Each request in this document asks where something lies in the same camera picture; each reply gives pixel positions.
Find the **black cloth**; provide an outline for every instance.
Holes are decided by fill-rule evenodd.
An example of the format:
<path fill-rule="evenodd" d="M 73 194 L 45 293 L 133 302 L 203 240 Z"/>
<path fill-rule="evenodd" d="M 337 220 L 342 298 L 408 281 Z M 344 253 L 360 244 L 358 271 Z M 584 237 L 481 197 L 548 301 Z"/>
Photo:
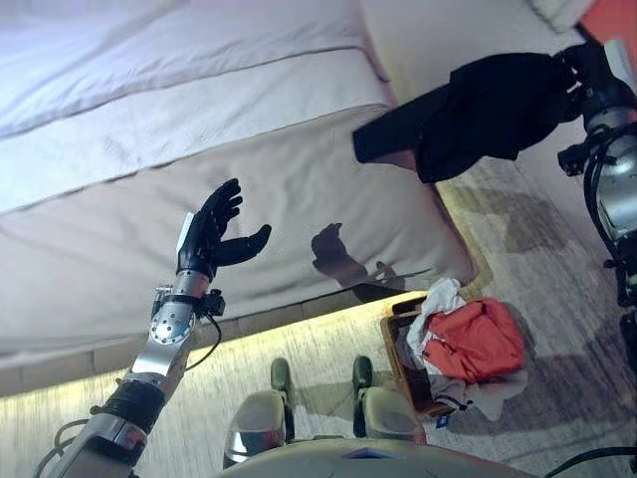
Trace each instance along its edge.
<path fill-rule="evenodd" d="M 487 57 L 451 74 L 450 83 L 353 133 L 360 162 L 414 149 L 423 182 L 457 176 L 484 155 L 516 159 L 520 150 L 574 120 L 580 108 L 571 68 L 535 53 Z"/>

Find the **wooden tray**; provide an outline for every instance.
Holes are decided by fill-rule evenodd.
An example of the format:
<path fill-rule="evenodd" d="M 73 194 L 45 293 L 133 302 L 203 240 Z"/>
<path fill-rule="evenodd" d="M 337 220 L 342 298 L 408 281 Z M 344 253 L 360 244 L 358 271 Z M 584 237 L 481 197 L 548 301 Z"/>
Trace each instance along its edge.
<path fill-rule="evenodd" d="M 409 327 L 420 314 L 420 305 L 424 297 L 411 301 L 394 304 L 388 317 L 380 321 L 385 348 L 389 356 L 389 362 L 396 378 L 398 389 L 407 397 L 418 414 L 429 416 L 447 415 L 454 411 L 450 406 L 436 403 L 431 397 L 429 389 L 429 377 L 426 370 L 413 370 L 403 366 L 400 355 L 396 349 L 398 330 Z"/>

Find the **robotic arm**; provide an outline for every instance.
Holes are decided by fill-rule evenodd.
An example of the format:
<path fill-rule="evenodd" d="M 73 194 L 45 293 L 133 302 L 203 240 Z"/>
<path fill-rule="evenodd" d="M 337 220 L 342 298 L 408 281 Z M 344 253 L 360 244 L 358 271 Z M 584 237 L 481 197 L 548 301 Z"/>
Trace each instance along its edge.
<path fill-rule="evenodd" d="M 584 174 L 586 208 L 614 268 L 617 302 L 637 306 L 637 85 L 619 41 L 586 43 L 559 54 L 575 72 L 587 138 L 558 155 L 567 175 Z M 628 360 L 637 373 L 636 312 L 620 323 Z"/>
<path fill-rule="evenodd" d="M 223 314 L 221 292 L 208 292 L 217 268 L 252 259 L 270 237 L 272 228 L 265 225 L 253 236 L 221 241 L 228 221 L 239 214 L 240 192 L 237 179 L 226 182 L 190 224 L 184 224 L 187 233 L 177 254 L 177 277 L 173 286 L 157 289 L 145 347 L 114 394 L 73 440 L 50 478 L 134 476 L 132 468 L 146 446 L 147 435 L 187 370 L 201 318 Z"/>

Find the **red bag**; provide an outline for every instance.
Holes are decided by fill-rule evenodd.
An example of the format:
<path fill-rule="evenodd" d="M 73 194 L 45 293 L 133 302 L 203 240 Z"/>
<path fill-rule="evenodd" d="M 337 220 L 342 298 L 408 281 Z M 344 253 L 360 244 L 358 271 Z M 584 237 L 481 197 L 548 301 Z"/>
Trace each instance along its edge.
<path fill-rule="evenodd" d="M 445 342 L 429 341 L 424 358 L 447 376 L 489 381 L 524 364 L 522 336 L 507 307 L 495 299 L 471 302 L 449 315 L 434 314 L 428 329 Z"/>

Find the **blue tag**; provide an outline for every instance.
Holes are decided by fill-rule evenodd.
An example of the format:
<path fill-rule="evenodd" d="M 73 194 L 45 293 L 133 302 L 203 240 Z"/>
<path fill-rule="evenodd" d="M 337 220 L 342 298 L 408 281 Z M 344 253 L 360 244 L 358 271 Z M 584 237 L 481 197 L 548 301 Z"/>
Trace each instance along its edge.
<path fill-rule="evenodd" d="M 438 421 L 436 421 L 436 428 L 446 428 L 449 424 L 450 415 L 442 415 L 438 417 Z"/>

